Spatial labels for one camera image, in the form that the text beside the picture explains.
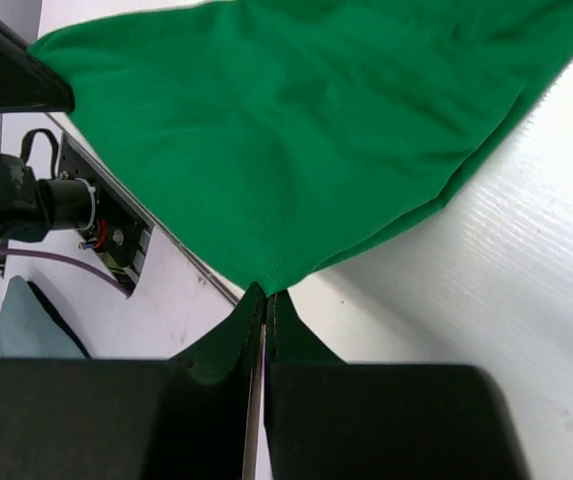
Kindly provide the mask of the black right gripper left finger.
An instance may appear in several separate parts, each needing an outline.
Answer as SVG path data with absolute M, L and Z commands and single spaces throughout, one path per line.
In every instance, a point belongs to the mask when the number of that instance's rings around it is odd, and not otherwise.
M 251 479 L 266 296 L 167 360 L 0 358 L 0 479 Z

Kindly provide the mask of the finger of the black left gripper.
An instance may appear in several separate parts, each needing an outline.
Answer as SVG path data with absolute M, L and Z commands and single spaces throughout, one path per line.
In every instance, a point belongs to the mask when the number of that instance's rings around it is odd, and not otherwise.
M 0 114 L 72 112 L 70 86 L 27 48 L 27 42 L 0 20 Z

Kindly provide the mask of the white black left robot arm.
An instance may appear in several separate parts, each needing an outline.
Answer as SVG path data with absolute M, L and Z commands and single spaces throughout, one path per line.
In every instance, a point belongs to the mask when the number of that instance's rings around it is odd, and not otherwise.
M 0 114 L 69 113 L 71 88 L 28 52 L 28 44 L 0 20 Z M 69 219 L 55 221 L 55 189 L 37 180 L 20 157 L 0 153 L 0 239 L 38 242 L 49 231 L 72 228 Z

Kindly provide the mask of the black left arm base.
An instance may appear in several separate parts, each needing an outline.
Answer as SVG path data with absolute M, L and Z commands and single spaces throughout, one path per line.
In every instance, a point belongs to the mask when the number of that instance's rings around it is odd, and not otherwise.
M 54 231 L 76 231 L 81 237 L 78 248 L 93 253 L 120 287 L 133 293 L 152 227 L 67 136 L 57 139 L 45 128 L 28 131 L 21 143 L 23 161 L 29 160 L 39 135 L 51 144 L 50 177 L 37 182 L 48 226 Z

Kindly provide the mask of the green t shirt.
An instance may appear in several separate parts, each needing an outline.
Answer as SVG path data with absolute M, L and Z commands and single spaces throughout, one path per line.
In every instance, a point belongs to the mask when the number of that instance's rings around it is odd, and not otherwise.
M 298 286 L 339 355 L 573 387 L 573 1 L 214 1 L 30 51 L 184 245 Z

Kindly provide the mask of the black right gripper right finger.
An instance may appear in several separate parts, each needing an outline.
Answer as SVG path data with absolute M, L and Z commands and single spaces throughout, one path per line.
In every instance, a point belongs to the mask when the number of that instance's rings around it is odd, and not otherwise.
M 265 428 L 277 479 L 526 479 L 496 382 L 461 364 L 341 360 L 287 292 L 266 314 Z

